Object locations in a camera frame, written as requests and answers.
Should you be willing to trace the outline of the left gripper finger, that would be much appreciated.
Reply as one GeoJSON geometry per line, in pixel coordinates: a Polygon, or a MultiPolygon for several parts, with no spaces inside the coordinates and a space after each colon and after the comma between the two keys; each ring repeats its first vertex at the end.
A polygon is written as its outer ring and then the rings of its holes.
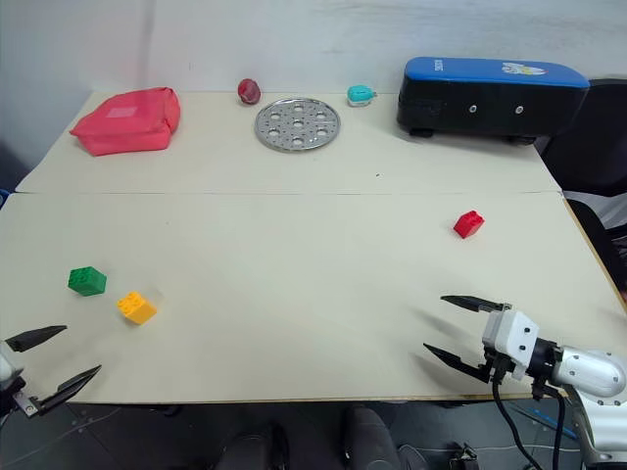
{"type": "Polygon", "coordinates": [[[69,399],[73,398],[93,377],[101,370],[99,364],[91,369],[81,372],[57,388],[52,396],[37,402],[37,414],[45,415],[69,399]]]}
{"type": "Polygon", "coordinates": [[[53,325],[28,330],[7,339],[6,343],[13,352],[23,353],[45,343],[66,329],[66,325],[53,325]]]}

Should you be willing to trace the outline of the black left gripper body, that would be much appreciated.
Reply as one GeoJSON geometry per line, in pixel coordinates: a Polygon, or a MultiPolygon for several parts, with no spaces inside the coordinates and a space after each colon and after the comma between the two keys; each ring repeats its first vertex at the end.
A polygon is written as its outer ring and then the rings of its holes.
{"type": "Polygon", "coordinates": [[[8,417],[13,411],[20,410],[28,418],[39,413],[35,399],[25,393],[26,381],[18,376],[1,383],[1,417],[8,417]]]}

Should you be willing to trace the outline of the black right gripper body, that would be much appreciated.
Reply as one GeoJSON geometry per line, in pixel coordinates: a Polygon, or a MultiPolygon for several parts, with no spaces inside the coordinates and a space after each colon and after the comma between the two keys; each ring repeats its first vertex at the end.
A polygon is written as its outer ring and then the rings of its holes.
{"type": "Polygon", "coordinates": [[[485,383],[496,382],[501,385],[506,374],[512,372],[516,366],[512,358],[494,348],[484,347],[485,363],[481,366],[482,380],[485,383]]]}

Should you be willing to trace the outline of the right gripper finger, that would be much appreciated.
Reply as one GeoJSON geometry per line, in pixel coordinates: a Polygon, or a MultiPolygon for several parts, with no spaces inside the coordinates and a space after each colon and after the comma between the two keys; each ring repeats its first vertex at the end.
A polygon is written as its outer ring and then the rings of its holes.
{"type": "Polygon", "coordinates": [[[485,312],[493,312],[493,311],[506,311],[508,309],[512,309],[512,305],[508,303],[495,303],[488,300],[480,299],[473,296],[456,296],[456,295],[446,295],[441,297],[442,301],[450,303],[452,305],[474,311],[485,311],[485,312]]]}
{"type": "Polygon", "coordinates": [[[451,352],[436,348],[431,345],[424,344],[424,346],[433,353],[437,358],[444,362],[449,367],[456,371],[459,371],[467,376],[479,380],[480,382],[488,384],[491,379],[491,359],[487,359],[485,363],[477,366],[471,366],[464,363],[458,355],[451,352]]]}

